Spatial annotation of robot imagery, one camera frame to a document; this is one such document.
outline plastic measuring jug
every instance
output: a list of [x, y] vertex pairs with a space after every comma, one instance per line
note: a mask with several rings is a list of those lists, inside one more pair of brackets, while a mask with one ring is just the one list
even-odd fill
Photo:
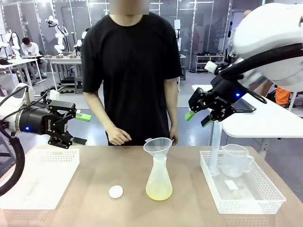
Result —
[[153, 157], [153, 166], [145, 190], [153, 200], [166, 200], [172, 194], [172, 185], [166, 168], [166, 154], [172, 145], [168, 138], [148, 139], [143, 149]]
[[221, 170], [223, 173], [229, 177], [240, 177], [243, 172], [250, 171], [250, 165], [254, 161], [254, 157], [249, 155], [246, 148], [236, 144], [228, 144], [222, 149], [223, 162]]

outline black t-shirt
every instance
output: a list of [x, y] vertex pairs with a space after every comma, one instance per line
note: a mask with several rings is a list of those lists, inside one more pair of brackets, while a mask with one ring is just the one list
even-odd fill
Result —
[[150, 13], [134, 26], [120, 26], [105, 16], [84, 39], [82, 69], [84, 92], [95, 92], [104, 83], [105, 111], [131, 136], [127, 145], [169, 136], [164, 80], [182, 72], [168, 21]]

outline white bottle cap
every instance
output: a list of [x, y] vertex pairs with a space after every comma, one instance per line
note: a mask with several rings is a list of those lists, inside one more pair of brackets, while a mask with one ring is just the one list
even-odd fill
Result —
[[123, 188], [119, 185], [115, 185], [109, 189], [108, 193], [111, 198], [117, 199], [122, 196]]
[[208, 61], [204, 69], [214, 73], [217, 67], [217, 64], [213, 63], [212, 61]]

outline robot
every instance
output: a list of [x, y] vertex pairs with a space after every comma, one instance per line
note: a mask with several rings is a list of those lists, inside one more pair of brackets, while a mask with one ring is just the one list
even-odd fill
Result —
[[83, 32], [82, 36], [81, 36], [82, 39], [78, 39], [77, 44], [74, 45], [75, 52], [76, 52], [77, 55], [78, 55], [78, 52], [81, 52], [82, 42], [83, 42], [83, 39], [85, 38], [88, 31], [89, 31], [89, 28], [85, 29], [85, 32]]
[[207, 63], [205, 68], [216, 75], [211, 81], [213, 88], [198, 88], [194, 92], [186, 120], [210, 108], [212, 111], [201, 121], [202, 126], [221, 122], [241, 113], [233, 104], [246, 93], [267, 103], [253, 91], [267, 79], [285, 90], [302, 91], [303, 4], [269, 3], [258, 7], [237, 27], [234, 48], [239, 58], [232, 65]]
[[19, 37], [15, 32], [12, 32], [10, 29], [5, 34], [5, 42], [2, 40], [0, 41], [0, 50], [4, 48], [5, 54], [7, 57], [6, 48], [9, 47], [9, 43], [12, 41], [13, 45], [11, 46], [12, 51], [14, 52], [16, 59], [20, 59], [20, 45], [19, 45]]
[[67, 122], [74, 118], [90, 120], [90, 115], [82, 114], [74, 103], [47, 100], [46, 95], [47, 92], [38, 101], [33, 101], [34, 90], [20, 83], [11, 94], [0, 97], [0, 132], [9, 139], [16, 154], [15, 171], [0, 187], [0, 196], [18, 182], [24, 169], [25, 155], [19, 138], [15, 137], [17, 131], [49, 135], [48, 144], [68, 149], [73, 136], [67, 131]]
[[55, 37], [58, 39], [58, 45], [55, 45], [54, 47], [58, 52], [58, 54], [63, 56], [63, 51], [66, 50], [66, 48], [63, 45], [63, 41], [65, 42], [66, 47], [69, 48], [68, 43], [66, 43], [64, 39], [64, 37], [67, 37], [69, 35], [65, 25], [62, 26], [62, 30], [61, 30], [59, 27], [59, 21], [57, 19], [54, 19], [53, 16], [49, 16], [49, 19], [46, 19], [45, 21], [48, 24], [48, 27], [55, 28], [56, 31]]
[[[229, 67], [207, 64], [216, 75], [211, 81], [213, 89], [198, 88], [194, 92], [188, 102], [191, 111], [187, 120], [210, 108], [212, 111], [201, 121], [202, 126], [210, 121], [223, 121], [237, 113], [233, 104], [246, 93], [266, 103], [252, 91], [266, 79], [289, 91], [303, 90], [302, 25], [303, 5], [269, 3], [251, 12], [235, 34], [234, 46], [239, 59]], [[51, 136], [48, 143], [62, 148], [71, 145], [72, 136], [66, 124], [80, 114], [75, 104], [32, 102], [33, 94], [28, 85], [20, 84], [10, 96], [0, 99], [0, 132], [9, 139], [17, 159], [12, 177], [0, 187], [0, 196], [17, 183], [24, 168], [24, 152], [19, 139], [14, 137], [16, 131], [48, 134]]]

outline measuring cup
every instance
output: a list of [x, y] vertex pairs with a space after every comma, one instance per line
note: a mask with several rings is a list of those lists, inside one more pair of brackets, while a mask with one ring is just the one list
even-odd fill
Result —
[[244, 172], [250, 172], [250, 165], [254, 161], [254, 157], [249, 155], [246, 148], [228, 144], [223, 149], [223, 162], [221, 170], [229, 177], [240, 177]]

